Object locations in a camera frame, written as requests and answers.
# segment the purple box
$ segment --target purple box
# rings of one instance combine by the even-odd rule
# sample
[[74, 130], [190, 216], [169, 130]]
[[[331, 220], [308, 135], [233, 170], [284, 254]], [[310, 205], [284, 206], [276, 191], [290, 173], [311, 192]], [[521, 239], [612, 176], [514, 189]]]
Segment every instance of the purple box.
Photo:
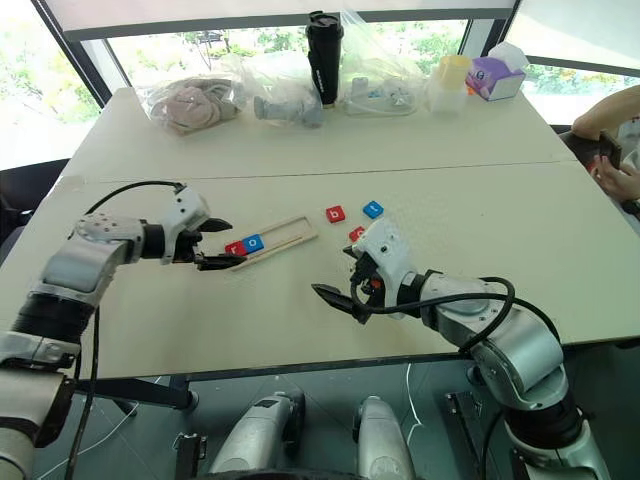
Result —
[[485, 100], [499, 100], [515, 96], [524, 78], [522, 70], [512, 72], [502, 60], [478, 57], [471, 61], [467, 85]]

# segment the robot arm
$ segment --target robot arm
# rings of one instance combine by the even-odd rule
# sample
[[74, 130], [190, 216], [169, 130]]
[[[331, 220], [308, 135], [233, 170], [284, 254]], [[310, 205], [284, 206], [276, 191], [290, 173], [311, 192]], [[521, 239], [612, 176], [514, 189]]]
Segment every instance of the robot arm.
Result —
[[[373, 313], [395, 319], [408, 314], [468, 350], [503, 407], [507, 432], [529, 478], [570, 474], [609, 480], [589, 424], [569, 391], [562, 348], [549, 322], [530, 309], [514, 306], [504, 312], [497, 328], [490, 327], [507, 301], [507, 296], [493, 290], [491, 279], [418, 273], [400, 232], [386, 219], [373, 223], [345, 253], [356, 260], [351, 297], [326, 285], [313, 285], [314, 290], [360, 323]], [[359, 286], [369, 295], [366, 303], [358, 298]], [[467, 298], [440, 301], [459, 294]], [[490, 332], [486, 338], [485, 329]]]
[[176, 189], [160, 224], [85, 215], [49, 260], [10, 332], [0, 334], [0, 478], [30, 478], [33, 450], [55, 440], [64, 425], [75, 382], [70, 368], [80, 337], [117, 267], [141, 258], [162, 264], [193, 262], [199, 270], [229, 268], [236, 255], [208, 257], [198, 250], [202, 232], [232, 228], [209, 218], [194, 190]]

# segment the blue letter block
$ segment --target blue letter block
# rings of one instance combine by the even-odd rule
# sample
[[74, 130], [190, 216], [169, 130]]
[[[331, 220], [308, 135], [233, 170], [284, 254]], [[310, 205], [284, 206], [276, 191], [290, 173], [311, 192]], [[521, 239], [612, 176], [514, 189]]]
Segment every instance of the blue letter block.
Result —
[[247, 253], [257, 252], [258, 250], [262, 250], [264, 248], [262, 238], [260, 238], [260, 235], [258, 235], [257, 233], [243, 239], [242, 244], [244, 245], [244, 248], [247, 249]]
[[384, 212], [384, 208], [382, 208], [382, 205], [380, 205], [378, 202], [372, 200], [364, 206], [362, 211], [367, 215], [367, 217], [376, 218], [382, 215], [382, 212]]

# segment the black water bottle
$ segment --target black water bottle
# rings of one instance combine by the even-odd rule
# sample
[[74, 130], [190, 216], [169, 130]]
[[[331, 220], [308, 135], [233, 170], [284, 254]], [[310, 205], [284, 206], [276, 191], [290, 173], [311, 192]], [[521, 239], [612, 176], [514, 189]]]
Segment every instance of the black water bottle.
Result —
[[340, 45], [344, 29], [339, 18], [317, 11], [309, 14], [306, 34], [313, 83], [320, 93], [322, 105], [333, 105], [338, 96]]

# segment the white table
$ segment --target white table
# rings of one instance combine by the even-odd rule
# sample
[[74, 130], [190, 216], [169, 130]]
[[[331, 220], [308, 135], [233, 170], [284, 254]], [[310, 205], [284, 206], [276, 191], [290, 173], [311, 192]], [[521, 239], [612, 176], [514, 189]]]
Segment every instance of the white table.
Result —
[[[122, 267], [102, 303], [100, 378], [454, 352], [419, 320], [377, 316], [362, 327], [312, 291], [312, 283], [348, 287], [351, 261], [341, 248], [350, 230], [370, 223], [361, 207], [372, 199], [404, 232], [420, 268], [509, 278], [518, 296], [552, 317], [564, 343], [640, 335], [638, 237], [526, 100], [470, 100], [464, 117], [442, 124], [428, 112], [384, 120], [332, 112], [318, 131], [240, 119], [175, 138], [149, 126], [130, 92], [119, 92], [0, 270], [2, 326], [89, 205], [123, 180], [170, 178], [187, 180], [213, 216], [234, 224], [209, 234], [207, 252], [299, 214], [319, 236], [236, 272], [155, 261]], [[469, 119], [483, 116], [486, 124], [472, 129]], [[386, 141], [360, 153], [344, 144], [352, 132], [373, 142], [367, 127], [389, 132]], [[332, 148], [320, 148], [323, 141]], [[104, 210], [152, 221], [170, 199], [154, 187]], [[347, 219], [330, 224], [324, 209], [335, 204]]]

